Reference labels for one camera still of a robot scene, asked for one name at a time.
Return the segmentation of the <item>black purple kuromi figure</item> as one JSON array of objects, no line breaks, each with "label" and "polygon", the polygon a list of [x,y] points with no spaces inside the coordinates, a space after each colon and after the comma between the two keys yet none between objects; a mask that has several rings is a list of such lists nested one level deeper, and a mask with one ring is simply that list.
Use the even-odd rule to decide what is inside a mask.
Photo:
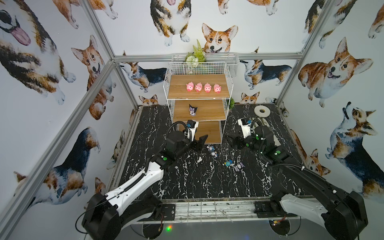
[{"label": "black purple kuromi figure", "polygon": [[197,114],[197,107],[193,107],[193,106],[191,106],[191,105],[189,105],[189,111],[190,111],[190,115],[191,116],[196,116],[196,114]]},{"label": "black purple kuromi figure", "polygon": [[238,163],[238,164],[236,164],[236,165],[233,166],[233,168],[234,168],[234,170],[235,170],[236,172],[241,171],[244,167],[245,167],[245,166],[244,166],[243,163]]}]

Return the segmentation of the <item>pink pig toy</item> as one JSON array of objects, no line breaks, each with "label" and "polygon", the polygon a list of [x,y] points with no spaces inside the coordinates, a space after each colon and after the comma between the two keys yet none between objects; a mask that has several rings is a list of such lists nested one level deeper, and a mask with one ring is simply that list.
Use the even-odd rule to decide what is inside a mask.
[{"label": "pink pig toy", "polygon": [[194,89],[194,87],[195,87],[195,85],[193,82],[186,84],[186,88],[187,88],[188,92],[191,92]]},{"label": "pink pig toy", "polygon": [[215,84],[214,85],[214,92],[219,94],[219,93],[221,93],[221,91],[222,91],[222,87],[218,84]]},{"label": "pink pig toy", "polygon": [[211,86],[209,83],[206,83],[206,84],[204,85],[204,91],[205,91],[206,93],[210,93],[211,90],[212,90],[212,86]]},{"label": "pink pig toy", "polygon": [[198,83],[198,84],[195,85],[195,91],[196,92],[201,92],[202,89],[203,89],[202,83]]}]

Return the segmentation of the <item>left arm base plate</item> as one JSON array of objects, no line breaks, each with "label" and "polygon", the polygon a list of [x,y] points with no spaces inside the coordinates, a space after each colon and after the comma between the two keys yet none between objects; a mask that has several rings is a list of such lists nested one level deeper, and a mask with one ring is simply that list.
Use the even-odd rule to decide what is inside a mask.
[{"label": "left arm base plate", "polygon": [[176,215],[175,204],[163,204],[161,207],[156,208],[148,218],[139,220],[139,222],[160,222],[160,221],[174,221]]}]

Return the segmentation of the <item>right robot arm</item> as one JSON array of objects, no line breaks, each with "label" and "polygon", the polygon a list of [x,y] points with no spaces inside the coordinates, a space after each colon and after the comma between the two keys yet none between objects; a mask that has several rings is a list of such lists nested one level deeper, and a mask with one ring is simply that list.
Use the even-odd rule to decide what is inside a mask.
[{"label": "right robot arm", "polygon": [[225,138],[234,149],[252,151],[265,167],[275,168],[297,184],[301,184],[317,201],[311,202],[280,191],[271,197],[275,214],[293,214],[325,228],[336,240],[356,240],[368,225],[363,198],[356,192],[346,191],[330,184],[323,177],[296,164],[293,156],[274,140],[267,126],[242,126],[243,134]]}]

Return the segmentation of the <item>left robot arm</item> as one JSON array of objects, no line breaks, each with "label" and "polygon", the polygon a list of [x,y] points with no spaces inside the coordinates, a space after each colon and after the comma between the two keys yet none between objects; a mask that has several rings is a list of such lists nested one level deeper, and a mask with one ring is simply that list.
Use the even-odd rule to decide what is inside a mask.
[{"label": "left robot arm", "polygon": [[200,151],[208,135],[194,140],[191,130],[168,132],[162,148],[147,159],[145,168],[116,189],[90,199],[82,227],[93,240],[114,240],[124,226],[141,220],[163,221],[163,203],[154,195],[137,198],[159,182],[190,149]]}]

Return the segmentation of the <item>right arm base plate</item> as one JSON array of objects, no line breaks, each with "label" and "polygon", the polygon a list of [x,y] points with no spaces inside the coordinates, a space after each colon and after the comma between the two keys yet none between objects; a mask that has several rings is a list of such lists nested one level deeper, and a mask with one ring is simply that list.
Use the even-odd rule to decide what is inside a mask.
[{"label": "right arm base plate", "polygon": [[259,218],[283,218],[283,217],[297,217],[295,214],[289,214],[283,210],[280,203],[276,201],[255,201],[254,213]]}]

